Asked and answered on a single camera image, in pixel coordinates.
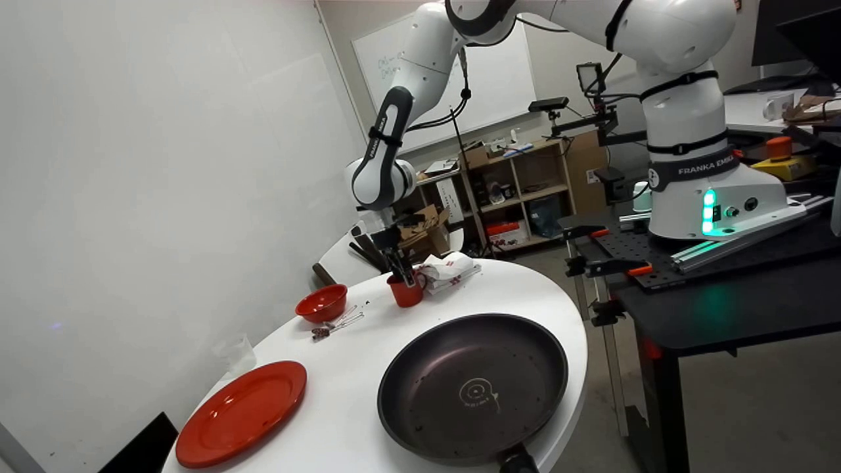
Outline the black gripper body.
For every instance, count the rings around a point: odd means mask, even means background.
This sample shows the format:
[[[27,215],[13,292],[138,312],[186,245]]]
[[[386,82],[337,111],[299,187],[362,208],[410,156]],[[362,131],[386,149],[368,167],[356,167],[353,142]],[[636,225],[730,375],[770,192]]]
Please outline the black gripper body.
[[[393,211],[361,211],[353,236],[368,254],[389,269],[407,269],[407,257],[399,250],[399,229]]]

